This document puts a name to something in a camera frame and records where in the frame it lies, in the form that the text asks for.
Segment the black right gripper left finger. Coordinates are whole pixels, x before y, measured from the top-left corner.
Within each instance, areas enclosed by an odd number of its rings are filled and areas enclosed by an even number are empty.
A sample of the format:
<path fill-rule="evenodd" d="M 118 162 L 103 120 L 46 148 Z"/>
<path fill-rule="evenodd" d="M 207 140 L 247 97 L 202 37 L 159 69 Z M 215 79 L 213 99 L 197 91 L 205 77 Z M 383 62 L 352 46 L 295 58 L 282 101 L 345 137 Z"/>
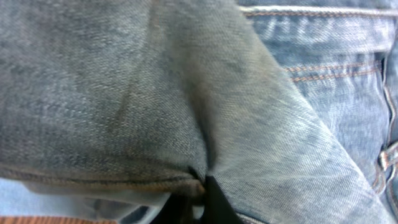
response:
<path fill-rule="evenodd" d="M 172 194 L 150 224 L 194 224 L 192 207 L 190 197 Z"/>

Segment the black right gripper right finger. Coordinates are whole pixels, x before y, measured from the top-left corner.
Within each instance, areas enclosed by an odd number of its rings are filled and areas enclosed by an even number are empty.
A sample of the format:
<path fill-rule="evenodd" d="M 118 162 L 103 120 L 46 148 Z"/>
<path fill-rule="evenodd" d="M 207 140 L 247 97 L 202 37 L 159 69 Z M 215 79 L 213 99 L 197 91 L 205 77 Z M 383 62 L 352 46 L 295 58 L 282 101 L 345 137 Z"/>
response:
<path fill-rule="evenodd" d="M 229 204 L 217 181 L 212 176 L 205 179 L 204 212 L 202 224 L 243 224 Z"/>

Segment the light blue denim jeans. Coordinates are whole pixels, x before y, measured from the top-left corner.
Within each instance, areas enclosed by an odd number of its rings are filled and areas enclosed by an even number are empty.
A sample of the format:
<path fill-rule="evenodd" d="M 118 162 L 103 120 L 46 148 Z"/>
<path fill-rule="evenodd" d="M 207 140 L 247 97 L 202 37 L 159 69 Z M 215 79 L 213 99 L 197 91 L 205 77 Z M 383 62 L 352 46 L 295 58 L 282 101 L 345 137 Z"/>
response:
<path fill-rule="evenodd" d="M 1 215 L 397 222 L 396 1 L 1 2 Z"/>

